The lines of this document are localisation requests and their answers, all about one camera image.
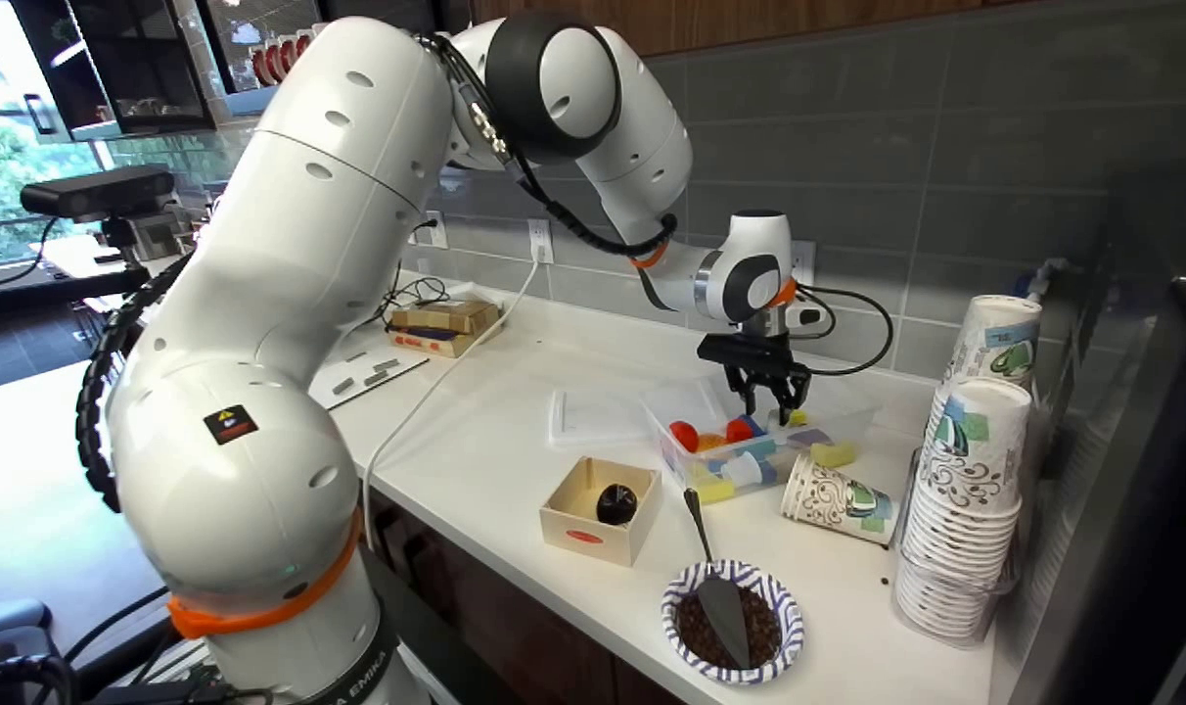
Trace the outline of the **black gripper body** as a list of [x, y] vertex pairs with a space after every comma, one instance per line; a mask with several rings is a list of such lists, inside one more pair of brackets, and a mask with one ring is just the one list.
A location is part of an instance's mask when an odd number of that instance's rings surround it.
[[791, 343], [781, 337], [708, 333], [698, 343], [698, 358], [720, 363], [734, 391], [746, 389], [801, 391], [810, 382], [810, 369], [791, 358]]

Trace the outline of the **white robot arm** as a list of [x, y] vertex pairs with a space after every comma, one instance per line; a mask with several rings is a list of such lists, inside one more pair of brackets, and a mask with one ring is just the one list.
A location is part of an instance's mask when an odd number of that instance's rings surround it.
[[458, 34], [326, 22], [104, 402], [123, 517], [231, 705], [417, 696], [363, 569], [360, 470], [310, 380], [378, 301], [440, 172], [498, 159], [578, 168], [646, 297], [717, 322], [699, 358], [729, 389], [807, 398], [791, 227], [734, 215], [711, 250], [673, 244], [690, 129], [618, 30], [540, 12]]

